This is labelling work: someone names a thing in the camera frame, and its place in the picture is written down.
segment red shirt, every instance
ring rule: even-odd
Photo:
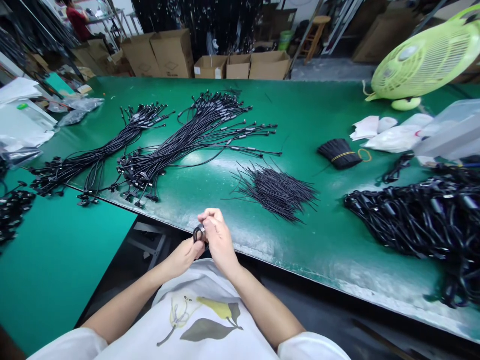
[[[73,29],[82,43],[86,42],[92,34],[87,28],[87,18],[73,7],[66,8],[66,17],[70,20]]]

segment white t-shirt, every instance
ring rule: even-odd
[[[30,357],[57,359],[350,360],[333,341],[312,332],[285,341],[277,355],[211,259],[194,262],[164,284],[151,310],[110,346],[95,331],[78,328]]]

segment green bucket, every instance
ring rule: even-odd
[[[287,51],[290,46],[290,42],[294,37],[294,32],[291,30],[282,31],[280,33],[280,44],[278,45],[278,51]]]

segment t-shirt print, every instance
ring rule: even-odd
[[[221,340],[226,338],[232,331],[241,330],[238,319],[241,315],[237,302],[224,303],[203,296],[196,296],[191,291],[180,290],[171,294],[170,310],[170,333],[156,345],[165,344],[176,329],[184,328],[193,313],[202,306],[214,311],[219,319],[211,320],[200,318],[195,321],[180,337],[180,340],[200,342],[206,339]]]

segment fan base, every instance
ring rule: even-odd
[[[391,107],[398,111],[410,111],[417,108],[421,102],[421,97],[411,97],[408,99],[395,100],[391,103]]]

